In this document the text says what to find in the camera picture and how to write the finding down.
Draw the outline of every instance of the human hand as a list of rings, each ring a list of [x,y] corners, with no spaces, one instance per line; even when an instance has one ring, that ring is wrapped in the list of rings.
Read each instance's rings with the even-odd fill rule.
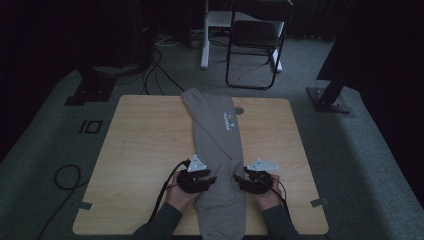
[[[190,203],[199,197],[200,193],[186,193],[177,184],[177,178],[180,171],[177,171],[172,176],[172,183],[168,185],[166,190],[165,202],[175,207],[178,211],[183,213]]]
[[[273,179],[272,188],[281,196],[281,190],[278,185],[280,177],[278,175],[271,174],[271,178]],[[281,204],[281,199],[272,190],[269,190],[264,194],[252,194],[252,196],[258,203],[261,211],[265,211]]]

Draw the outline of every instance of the black sleeve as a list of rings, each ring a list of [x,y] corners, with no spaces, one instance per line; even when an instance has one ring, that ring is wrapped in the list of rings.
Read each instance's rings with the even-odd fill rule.
[[[172,233],[180,222],[183,214],[168,203],[164,203],[152,222],[138,228],[134,240],[166,240],[171,239]]]
[[[290,221],[282,205],[269,208],[262,212],[270,240],[297,240],[299,233]]]

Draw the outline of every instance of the cable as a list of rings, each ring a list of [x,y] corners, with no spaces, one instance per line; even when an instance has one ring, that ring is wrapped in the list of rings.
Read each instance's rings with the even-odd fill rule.
[[[168,187],[167,187],[167,186],[168,186],[169,181],[171,180],[172,176],[175,174],[175,172],[177,171],[177,169],[178,169],[181,165],[186,165],[186,166],[188,166],[189,164],[190,164],[190,160],[188,160],[188,159],[187,159],[187,160],[185,160],[185,161],[182,161],[182,162],[178,163],[178,164],[177,164],[177,166],[174,168],[174,170],[172,170],[172,172],[171,172],[171,174],[169,175],[168,179],[167,179],[167,180],[163,183],[162,189],[160,190],[160,193],[159,193],[159,195],[158,195],[158,198],[156,199],[155,208],[153,209],[153,212],[152,212],[152,215],[150,216],[149,222],[153,221],[153,219],[155,218],[156,213],[157,213],[157,211],[158,211],[158,209],[159,209],[159,205],[160,205],[160,202],[161,202],[161,200],[162,200],[163,194],[165,193],[166,189],[168,189]]]
[[[98,76],[100,78],[121,78],[121,77],[129,77],[129,76],[135,76],[134,79],[131,79],[129,81],[125,81],[125,82],[120,82],[120,80],[118,79],[115,85],[125,85],[125,84],[129,84],[131,82],[136,81],[137,79],[140,78],[141,76],[144,76],[144,74],[146,73],[146,70],[149,68],[149,65],[147,63],[140,63],[137,64],[135,67],[129,68],[129,69],[125,69],[123,71],[119,71],[119,72],[115,72],[115,73],[107,73],[107,72],[102,72],[102,70],[98,70],[96,69],[96,72],[98,74]]]
[[[58,181],[58,177],[59,174],[62,170],[66,169],[66,168],[74,168],[77,170],[77,179],[74,183],[73,186],[71,187],[64,187],[62,186],[59,181]],[[51,221],[53,220],[53,218],[59,213],[59,211],[63,208],[63,206],[65,206],[65,204],[69,201],[69,199],[71,198],[71,196],[74,194],[75,190],[77,190],[78,188],[81,188],[83,186],[85,186],[86,184],[88,184],[88,181],[85,181],[83,183],[80,183],[81,181],[81,169],[74,164],[68,164],[65,166],[60,167],[58,170],[56,170],[55,174],[54,174],[54,184],[56,185],[56,187],[58,187],[61,190],[69,190],[69,194],[68,196],[65,198],[65,200],[62,202],[62,204],[60,204],[60,206],[56,209],[56,211],[50,216],[50,218],[47,220],[46,224],[44,224],[43,229],[41,230],[40,234],[38,235],[37,239],[41,239],[41,237],[43,236],[44,232],[46,231],[47,227],[50,225]]]
[[[172,36],[169,37],[165,37],[162,40],[159,40],[158,42],[155,43],[155,46],[160,46],[160,47],[173,47],[173,46],[177,46],[180,44],[179,41],[176,41],[175,43],[172,44],[162,44],[162,42],[168,41],[169,39],[174,39]]]
[[[259,179],[259,178],[255,178],[255,180],[257,180],[258,182],[261,182],[264,186],[266,186],[269,190],[271,190],[272,192],[274,192],[275,193],[275,195],[277,195],[277,197],[281,200],[281,202],[283,203],[283,206],[284,206],[284,209],[286,210],[286,212],[287,212],[287,215],[288,215],[288,217],[289,217],[289,220],[291,221],[291,217],[290,217],[290,212],[289,212],[289,206],[287,205],[287,201],[286,201],[286,199],[287,199],[287,193],[286,193],[286,188],[284,187],[284,185],[280,182],[280,181],[278,181],[277,179],[275,179],[275,178],[272,178],[273,180],[276,180],[278,183],[280,183],[280,185],[283,187],[283,190],[284,190],[284,198],[277,192],[277,191],[275,191],[275,189],[274,188],[272,188],[272,186],[269,186],[268,184],[266,184],[262,179]]]
[[[179,186],[179,185],[178,185],[178,184],[169,185],[168,187],[166,187],[166,190],[168,190],[168,189],[170,189],[170,188],[173,188],[173,187],[176,187],[176,186]]]
[[[157,49],[157,48],[154,48],[154,50],[158,53],[158,55],[159,55],[159,59],[157,60],[157,61],[155,61],[154,59],[152,59],[151,61],[153,62],[153,67],[150,69],[150,71],[149,71],[149,73],[147,74],[147,76],[145,77],[145,79],[144,79],[144,82],[143,82],[143,88],[141,89],[141,91],[140,91],[140,94],[143,94],[143,91],[146,91],[146,94],[147,95],[150,95],[150,93],[149,93],[149,91],[148,91],[148,89],[147,89],[147,82],[148,82],[148,79],[149,79],[149,77],[150,77],[150,75],[152,74],[152,72],[153,72],[153,70],[155,71],[155,73],[156,73],[156,71],[157,71],[157,68],[159,68],[164,74],[165,74],[165,76],[175,85],[175,86],[177,86],[182,92],[184,92],[185,90],[171,77],[171,76],[169,76],[169,74],[159,65],[159,63],[162,61],[162,53]],[[162,91],[162,89],[161,89],[161,87],[160,87],[160,85],[159,85],[159,80],[158,80],[158,78],[157,78],[157,73],[156,73],[156,84],[158,85],[158,88],[159,88],[159,91],[161,92],[161,94],[162,95],[165,95],[164,94],[164,92]]]

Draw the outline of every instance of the person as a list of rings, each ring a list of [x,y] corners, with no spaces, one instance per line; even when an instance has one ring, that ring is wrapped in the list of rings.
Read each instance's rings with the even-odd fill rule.
[[[133,233],[133,239],[137,240],[164,240],[171,239],[172,233],[180,222],[184,211],[199,197],[200,193],[186,193],[177,185],[177,171],[172,177],[172,183],[167,189],[165,202],[156,214],[153,221],[139,227]],[[273,189],[281,195],[278,185],[279,176],[271,175]],[[268,239],[271,240],[294,240],[300,239],[299,233],[294,228],[285,211],[281,199],[273,191],[264,194],[252,194],[253,198],[265,221]]]

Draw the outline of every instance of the table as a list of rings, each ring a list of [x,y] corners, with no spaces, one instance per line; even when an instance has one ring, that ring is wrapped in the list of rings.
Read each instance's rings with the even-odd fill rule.
[[[250,16],[242,13],[236,14],[236,19],[243,20],[256,20]],[[209,27],[226,27],[229,28],[231,25],[231,12],[230,11],[209,11],[209,0],[205,0],[205,19],[204,19],[204,35],[203,35],[203,49],[202,59],[200,62],[200,68],[207,69],[209,66]],[[279,29],[279,34],[283,30],[284,23],[275,23]],[[277,60],[278,51],[274,51],[273,60],[274,63]],[[281,61],[278,62],[277,72],[283,71]]]
[[[328,224],[303,149],[290,103],[275,98],[233,98],[245,165],[257,158],[278,164],[287,190],[291,218],[301,234],[324,234]],[[179,96],[123,96],[117,106],[83,202],[73,225],[76,234],[132,234],[146,223],[172,169],[195,153],[192,119]],[[247,194],[247,235],[266,229],[253,198]],[[190,207],[174,232],[199,235]]]

